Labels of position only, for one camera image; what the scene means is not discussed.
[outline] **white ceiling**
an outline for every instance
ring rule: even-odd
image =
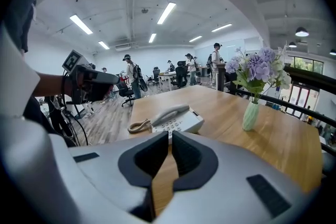
[[[157,22],[168,2],[175,9],[163,25]],[[84,33],[69,19],[73,14],[93,31]],[[231,27],[211,30],[231,23]],[[57,38],[89,52],[104,51],[98,41],[110,47],[134,42],[134,46],[197,45],[206,39],[250,26],[246,17],[228,0],[43,0],[37,6],[32,31]],[[153,44],[148,40],[157,33]],[[203,38],[189,43],[192,38]]]
[[[310,35],[301,40],[308,45],[298,45],[294,51],[309,52],[330,58],[335,48],[335,24],[324,0],[256,0],[264,15],[273,48],[284,43],[297,41],[295,31],[299,26],[307,29]]]

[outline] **wooden floor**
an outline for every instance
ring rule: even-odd
[[[201,77],[202,86],[212,88],[209,77]],[[149,85],[148,91],[141,91],[142,96],[159,94],[169,91],[168,82],[163,82],[160,89],[159,84]],[[121,104],[124,102],[124,97],[116,93],[117,98],[113,101],[106,101],[101,104],[100,101],[92,104],[95,113],[87,118],[82,118],[79,122],[84,127],[88,137],[88,142],[92,145],[99,145],[105,143],[112,143],[117,140],[128,139],[127,127],[130,124],[132,114],[132,106]],[[74,128],[78,133],[78,140],[80,145],[86,145],[85,136],[78,123],[74,123]]]

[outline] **flower vase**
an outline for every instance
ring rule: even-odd
[[[250,131],[254,127],[259,114],[259,104],[250,102],[243,118],[243,130]]]

